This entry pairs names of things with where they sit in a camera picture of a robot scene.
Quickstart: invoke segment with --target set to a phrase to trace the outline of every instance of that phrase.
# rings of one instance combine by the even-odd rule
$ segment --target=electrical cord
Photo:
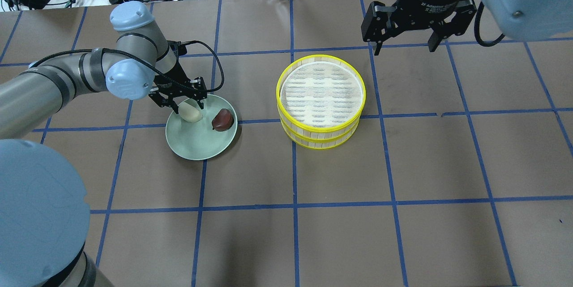
[[[208,46],[206,43],[201,42],[201,41],[187,41],[187,42],[181,42],[182,46],[188,46],[191,44],[201,44],[202,46],[206,47],[207,50],[209,50],[209,52],[211,52],[211,54],[213,54],[213,57],[215,57],[215,60],[217,61],[217,65],[219,66],[219,72],[221,73],[221,83],[219,83],[219,85],[213,89],[209,89],[209,90],[198,90],[192,87],[188,87],[185,85],[182,85],[181,83],[178,83],[177,81],[175,81],[174,79],[171,79],[168,75],[166,75],[165,73],[162,73],[161,71],[159,71],[157,68],[155,68],[153,65],[147,63],[144,60],[141,60],[140,58],[138,58],[137,56],[125,52],[125,51],[121,51],[121,50],[113,50],[110,48],[102,48],[102,53],[115,53],[115,54],[119,54],[119,55],[123,55],[126,56],[130,59],[133,59],[143,65],[145,65],[145,67],[147,67],[148,69],[151,69],[154,73],[156,73],[157,75],[160,75],[162,77],[165,77],[167,80],[171,81],[172,83],[174,83],[175,85],[178,85],[178,87],[181,87],[182,89],[186,89],[189,91],[199,91],[201,93],[209,93],[209,92],[215,92],[217,90],[220,90],[223,87],[223,84],[225,83],[225,73],[223,72],[223,67],[221,66],[221,61],[219,61],[219,56],[217,56],[217,54],[215,53],[215,51],[213,51],[213,49]],[[86,53],[86,52],[92,52],[92,50],[88,50],[88,49],[80,49],[80,50],[69,50],[69,51],[63,51],[63,52],[58,52],[58,53],[54,53],[51,55],[46,56],[45,58],[42,58],[40,60],[38,60],[37,62],[35,62],[33,65],[30,66],[30,68],[34,68],[37,67],[39,65],[41,65],[43,62],[46,62],[49,59],[53,59],[56,58],[58,56],[63,56],[63,55],[67,55],[67,54],[75,54],[75,53]]]
[[[2,12],[6,12],[4,9],[4,0],[0,0],[0,7],[2,7]]]
[[[483,4],[483,2],[479,2],[479,6],[477,7],[477,12],[475,13],[475,23],[473,24],[473,34],[475,36],[475,40],[477,41],[477,43],[481,46],[485,46],[485,47],[492,47],[496,44],[498,44],[499,42],[501,42],[501,40],[503,40],[503,38],[505,38],[505,34],[501,34],[498,38],[496,38],[493,41],[487,42],[481,39],[481,36],[479,34],[479,25],[481,24],[481,14],[483,14],[483,9],[485,8],[485,5]]]

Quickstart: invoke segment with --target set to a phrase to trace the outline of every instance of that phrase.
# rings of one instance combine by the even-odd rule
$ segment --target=light blue bowl
[[[237,133],[237,113],[233,106],[225,99],[209,94],[205,108],[201,110],[193,99],[186,101],[201,111],[203,118],[198,122],[187,122],[178,114],[171,112],[165,126],[167,144],[175,154],[188,160],[206,160],[219,155],[227,148]],[[211,126],[211,120],[221,109],[228,109],[233,114],[233,126],[224,132],[217,132]]]

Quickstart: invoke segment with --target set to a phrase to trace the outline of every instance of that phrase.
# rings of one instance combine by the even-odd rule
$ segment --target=blue joint cap
[[[109,21],[117,32],[133,30],[153,22],[155,17],[139,1],[129,1],[114,8],[109,14]]]
[[[125,59],[112,65],[106,74],[106,85],[112,95],[138,100],[149,94],[155,73],[145,65]]]
[[[90,226],[85,195],[55,150],[0,140],[0,286],[35,286],[72,262]]]

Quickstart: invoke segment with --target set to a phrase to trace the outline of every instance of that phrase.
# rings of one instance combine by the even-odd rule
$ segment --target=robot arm
[[[553,34],[573,29],[571,0],[482,0],[495,18],[502,32],[514,40],[541,40]],[[362,22],[362,37],[365,42],[376,45],[378,55],[385,40],[407,30],[434,31],[428,40],[430,52],[440,42],[453,34],[466,32],[476,12],[474,0],[397,0],[392,6],[372,2]],[[453,18],[446,22],[451,14]],[[495,45],[479,38],[479,20],[475,34],[479,44]]]
[[[167,41],[145,5],[121,4],[110,20],[119,32],[116,50],[96,48],[51,55],[0,85],[0,139],[27,134],[72,99],[87,93],[110,91],[133,100],[149,95],[158,106],[170,106],[175,112],[173,98],[186,96],[202,107],[201,100],[207,96],[203,78],[188,79],[178,62],[185,44]],[[61,56],[68,52],[81,53]],[[155,75],[153,68],[161,75]]]

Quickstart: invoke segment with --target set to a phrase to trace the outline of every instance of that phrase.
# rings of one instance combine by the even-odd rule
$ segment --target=blue tape
[[[252,119],[252,120],[239,120],[239,124],[264,124],[268,122],[280,122],[280,119]]]
[[[30,63],[5,63],[5,64],[0,64],[0,67],[23,67],[23,66],[29,66],[31,64]]]
[[[289,20],[291,28],[291,63],[295,61],[295,12],[293,0],[289,0]],[[292,223],[293,223],[293,243],[295,253],[295,287],[300,287],[300,270],[299,270],[299,209],[298,209],[298,187],[296,173],[296,143],[291,142],[292,150]]]
[[[399,206],[419,206],[419,205],[462,205],[467,203],[489,203],[489,199],[446,199],[446,200],[413,200],[396,201]]]
[[[345,46],[345,47],[319,47],[319,48],[295,48],[294,52],[327,52],[344,50],[366,50],[368,46]]]
[[[289,0],[289,25],[291,27],[291,63],[295,61],[295,9]]]
[[[541,75],[541,72],[539,72],[539,68],[537,67],[537,63],[535,62],[534,56],[533,56],[533,54],[531,54],[530,46],[528,46],[527,43],[524,43],[523,45],[526,47],[527,54],[529,55],[530,60],[531,60],[531,64],[533,65],[535,73],[538,76],[539,83],[541,83],[541,87],[543,87],[543,91],[545,92],[545,95],[547,97],[547,101],[549,101],[549,104],[551,105],[551,109],[555,113],[555,118],[557,119],[557,123],[559,124],[559,128],[561,128],[561,133],[563,134],[563,138],[565,138],[565,142],[567,143],[567,147],[569,148],[569,153],[571,154],[571,156],[573,156],[573,144],[571,144],[571,140],[569,138],[569,135],[567,134],[567,130],[565,130],[565,126],[564,126],[563,122],[561,121],[561,117],[559,116],[559,113],[557,112],[557,109],[555,108],[555,103],[553,102],[553,99],[551,98],[549,90],[547,89],[547,86],[546,86],[545,82],[543,81],[543,77]]]
[[[252,54],[275,54],[275,53],[289,53],[290,50],[267,50],[267,51],[246,51],[246,52],[223,52],[217,53],[219,56],[228,55],[252,55]]]
[[[100,130],[118,130],[124,129],[125,126],[106,126],[106,127],[70,127],[70,128],[47,128],[46,132],[96,132]]]
[[[300,287],[300,270],[299,270],[299,198],[297,187],[296,173],[296,143],[292,142],[292,215],[295,244],[295,287]]]
[[[130,124],[127,128],[163,128],[167,124]]]
[[[364,0],[360,0],[360,5],[362,7],[362,14],[366,15],[366,8],[364,7]],[[404,249],[402,245],[402,234],[400,230],[400,219],[398,216],[398,207],[396,205],[396,195],[393,187],[392,169],[390,166],[390,158],[388,152],[388,142],[386,138],[385,124],[383,111],[380,101],[380,93],[378,91],[378,78],[376,77],[376,67],[374,65],[374,54],[372,52],[372,47],[368,46],[368,53],[370,54],[370,67],[372,69],[372,80],[374,81],[374,91],[376,94],[376,105],[378,106],[378,116],[380,120],[380,129],[382,133],[382,144],[384,146],[384,158],[386,162],[386,172],[388,174],[388,184],[390,189],[390,197],[392,200],[392,212],[394,218],[394,226],[396,230],[396,240],[398,244],[398,254],[400,256],[400,267],[402,269],[402,280],[405,287],[408,287],[408,275],[406,270],[406,261],[404,258]]]
[[[410,118],[410,117],[437,117],[436,113],[418,113],[418,114],[382,114],[382,118]]]
[[[213,206],[213,207],[203,207],[204,212],[212,211],[237,211],[237,210],[269,210],[269,209],[282,209],[282,208],[293,208],[292,204],[282,204],[282,205],[243,205],[243,206]]]
[[[4,60],[4,55],[6,55],[6,51],[8,50],[8,46],[10,46],[10,42],[12,41],[12,37],[14,36],[14,32],[16,32],[16,27],[18,26],[21,17],[22,17],[22,12],[18,13],[18,18],[16,18],[16,22],[14,23],[14,27],[12,28],[12,32],[10,32],[10,36],[8,36],[8,41],[6,41],[6,46],[4,46],[4,50],[2,50],[2,55],[0,55],[0,62]]]
[[[494,197],[497,202],[521,202],[521,201],[571,201],[573,195],[548,195],[539,197]],[[444,200],[411,200],[411,201],[357,201],[357,202],[321,202],[321,203],[297,203],[297,208],[330,208],[330,207],[378,207],[378,206],[415,206],[415,205],[463,205],[472,203],[489,203],[489,198],[481,199],[444,199]],[[240,206],[213,206],[203,207],[203,212],[217,211],[240,211],[240,210],[275,210],[294,208],[294,204],[279,205],[240,205]],[[137,214],[137,213],[168,213],[168,212],[197,212],[199,207],[174,207],[174,208],[135,208],[109,210],[110,214]],[[105,214],[107,210],[91,210],[92,214]]]
[[[217,7],[217,25],[215,26],[215,45],[213,46],[213,51],[217,53],[217,48],[219,47],[219,27],[221,26],[221,4],[222,1],[219,0],[219,5]],[[217,60],[213,56],[213,69],[211,70],[211,89],[215,88],[215,72],[217,71]]]
[[[481,155],[481,149],[479,148],[479,143],[477,141],[477,135],[475,134],[475,128],[473,126],[473,121],[471,120],[471,115],[469,114],[469,109],[467,108],[467,101],[464,95],[464,89],[462,88],[462,84],[460,81],[460,75],[458,74],[458,69],[456,67],[456,62],[454,62],[454,56],[452,54],[452,49],[450,48],[450,44],[448,40],[445,42],[446,50],[448,50],[448,57],[450,58],[450,63],[452,64],[452,70],[454,76],[456,77],[456,83],[458,85],[458,89],[460,90],[460,96],[462,98],[462,103],[464,104],[464,110],[466,112],[467,123],[469,124],[471,138],[473,139],[473,144],[475,146],[475,152],[477,153],[477,159],[479,161],[479,168],[481,168],[481,173],[483,175],[483,182],[485,183],[485,189],[487,191],[487,197],[489,197],[489,202],[492,207],[493,219],[496,223],[497,234],[499,235],[501,249],[503,250],[503,254],[505,257],[505,264],[507,265],[509,278],[511,279],[511,283],[513,286],[517,286],[517,282],[515,279],[515,274],[513,272],[513,266],[511,265],[511,259],[509,258],[509,252],[507,250],[507,246],[505,244],[505,238],[503,234],[503,230],[501,229],[501,223],[499,220],[499,216],[497,215],[497,208],[495,201],[493,199],[493,193],[491,186],[489,185],[489,178],[487,177],[487,171],[485,170],[485,164],[483,163],[483,157]]]
[[[213,56],[213,54],[211,54],[211,53],[184,54],[184,55],[180,55],[180,58],[196,58],[196,57],[200,57],[200,56]]]
[[[46,140],[46,135],[47,135],[47,131],[50,128],[50,123],[51,123],[51,117],[49,117],[47,119],[46,126],[43,128],[42,139],[39,141],[40,144],[43,144],[43,142]]]
[[[207,178],[207,160],[203,161],[201,172],[201,190],[199,191],[199,207],[197,213],[197,226],[195,228],[195,248],[193,251],[193,267],[191,273],[191,286],[197,284],[197,263],[199,261],[199,238],[201,237],[201,223],[203,222],[203,201],[205,200],[205,180]]]
[[[72,50],[76,49],[77,40],[80,38],[81,28],[84,25],[84,20],[86,19],[86,13],[88,12],[88,8],[84,7],[84,13],[81,15],[80,25],[77,28],[76,37],[73,40]]]
[[[545,197],[496,197],[496,202],[522,202],[522,201],[564,201],[573,200],[573,195],[553,195]]]
[[[127,125],[129,124],[129,117],[131,116],[131,107],[133,106],[133,101],[129,101],[129,106],[127,106],[127,113],[125,114],[125,124],[123,129],[123,135],[121,136],[121,144],[119,146],[119,151],[117,152],[117,161],[115,163],[115,169],[113,170],[113,179],[111,183],[111,189],[109,190],[108,205],[106,208],[106,218],[104,219],[104,226],[102,229],[102,237],[100,238],[100,245],[98,247],[98,256],[96,257],[96,266],[100,265],[102,260],[102,251],[104,248],[104,243],[106,242],[107,226],[109,223],[109,214],[111,211],[111,205],[113,202],[113,195],[115,193],[115,185],[117,184],[117,175],[119,174],[119,167],[121,165],[121,156],[123,156],[123,147],[125,146],[125,139],[127,138]]]

